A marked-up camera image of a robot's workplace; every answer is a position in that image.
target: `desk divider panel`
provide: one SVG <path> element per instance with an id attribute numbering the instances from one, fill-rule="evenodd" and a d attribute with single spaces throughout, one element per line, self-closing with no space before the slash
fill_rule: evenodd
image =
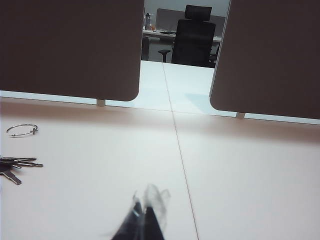
<path id="1" fill-rule="evenodd" d="M 143 6 L 143 0 L 2 0 L 0 89 L 134 99 Z"/>

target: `chair backrest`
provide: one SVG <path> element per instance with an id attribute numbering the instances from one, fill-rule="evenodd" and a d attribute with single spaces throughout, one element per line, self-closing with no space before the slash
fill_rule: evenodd
<path id="1" fill-rule="evenodd" d="M 178 21 L 171 63 L 209 66 L 216 25 L 204 21 L 210 19 L 211 9 L 204 6 L 186 6 L 186 19 Z"/>

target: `chair headrest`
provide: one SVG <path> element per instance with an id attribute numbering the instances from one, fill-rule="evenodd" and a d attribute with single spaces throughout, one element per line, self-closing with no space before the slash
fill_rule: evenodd
<path id="1" fill-rule="evenodd" d="M 196 21 L 209 21 L 211 15 L 211 6 L 185 6 L 184 18 Z"/>

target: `bottle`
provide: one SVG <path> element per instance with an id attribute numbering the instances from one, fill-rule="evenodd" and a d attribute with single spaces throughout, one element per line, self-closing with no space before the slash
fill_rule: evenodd
<path id="1" fill-rule="evenodd" d="M 146 8 L 143 8 L 143 23 L 142 23 L 142 29 L 146 30 Z"/>
<path id="2" fill-rule="evenodd" d="M 145 29 L 146 30 L 151 30 L 151 19 L 150 19 L 150 14 L 147 12 L 145 15 Z"/>

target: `gray divider panel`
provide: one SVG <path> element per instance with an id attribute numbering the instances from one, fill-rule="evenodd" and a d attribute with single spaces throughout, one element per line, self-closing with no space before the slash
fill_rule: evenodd
<path id="1" fill-rule="evenodd" d="M 129 101 L 143 0 L 2 0 L 0 89 Z"/>
<path id="2" fill-rule="evenodd" d="M 319 24 L 315 0 L 232 0 L 212 106 L 320 119 Z"/>

